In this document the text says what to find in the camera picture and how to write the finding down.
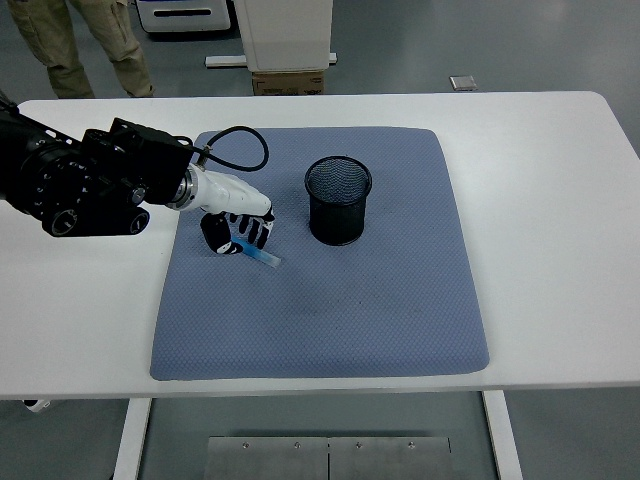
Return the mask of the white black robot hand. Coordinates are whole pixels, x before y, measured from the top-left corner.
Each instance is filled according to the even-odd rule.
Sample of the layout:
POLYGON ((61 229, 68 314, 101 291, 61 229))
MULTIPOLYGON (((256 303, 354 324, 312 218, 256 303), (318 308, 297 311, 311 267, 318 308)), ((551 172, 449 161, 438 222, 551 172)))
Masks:
POLYGON ((193 167, 195 192, 191 207, 200 209, 200 221, 207 245, 217 254, 241 253, 243 247, 232 240, 229 223, 238 222, 246 242, 263 249, 275 221, 271 200, 237 176, 193 167))

